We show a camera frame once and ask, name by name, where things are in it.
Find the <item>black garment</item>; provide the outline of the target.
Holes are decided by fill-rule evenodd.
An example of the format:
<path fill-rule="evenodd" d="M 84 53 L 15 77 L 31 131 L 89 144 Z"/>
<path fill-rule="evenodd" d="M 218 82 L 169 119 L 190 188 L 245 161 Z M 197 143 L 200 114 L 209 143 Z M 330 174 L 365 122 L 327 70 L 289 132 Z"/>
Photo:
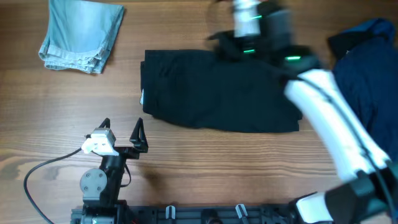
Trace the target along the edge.
<path fill-rule="evenodd" d="M 146 50 L 141 62 L 143 111 L 188 128 L 291 133 L 302 114 L 284 95 L 268 63 L 270 39 L 255 52 L 238 50 L 229 33 L 210 37 L 216 50 Z"/>

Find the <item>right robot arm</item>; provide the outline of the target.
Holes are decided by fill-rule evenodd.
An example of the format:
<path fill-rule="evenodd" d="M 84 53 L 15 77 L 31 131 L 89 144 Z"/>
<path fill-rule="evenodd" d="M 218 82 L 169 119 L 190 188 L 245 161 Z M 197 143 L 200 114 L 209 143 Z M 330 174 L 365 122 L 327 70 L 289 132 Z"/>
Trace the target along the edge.
<path fill-rule="evenodd" d="M 244 58 L 258 59 L 307 117 L 328 149 L 342 183 L 290 204 L 294 223 L 360 223 L 387 213 L 397 222 L 397 164 L 366 132 L 306 46 L 292 42 L 290 13 L 277 1 L 234 1 L 234 37 Z"/>

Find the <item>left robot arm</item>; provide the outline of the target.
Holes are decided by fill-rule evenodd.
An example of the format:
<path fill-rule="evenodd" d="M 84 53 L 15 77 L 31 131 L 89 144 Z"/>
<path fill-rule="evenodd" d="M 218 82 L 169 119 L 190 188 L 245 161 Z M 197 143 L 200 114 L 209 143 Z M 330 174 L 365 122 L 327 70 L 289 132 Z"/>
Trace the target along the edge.
<path fill-rule="evenodd" d="M 80 179 L 83 193 L 82 209 L 72 210 L 71 223 L 77 224 L 117 224 L 135 223 L 133 211 L 125 200 L 118 199 L 119 191 L 126 185 L 123 175 L 129 172 L 126 161 L 138 159 L 148 151 L 142 118 L 137 120 L 129 138 L 132 146 L 116 146 L 116 137 L 106 118 L 100 127 L 86 136 L 82 145 L 85 154 L 95 153 L 101 157 L 97 169 L 86 171 Z"/>

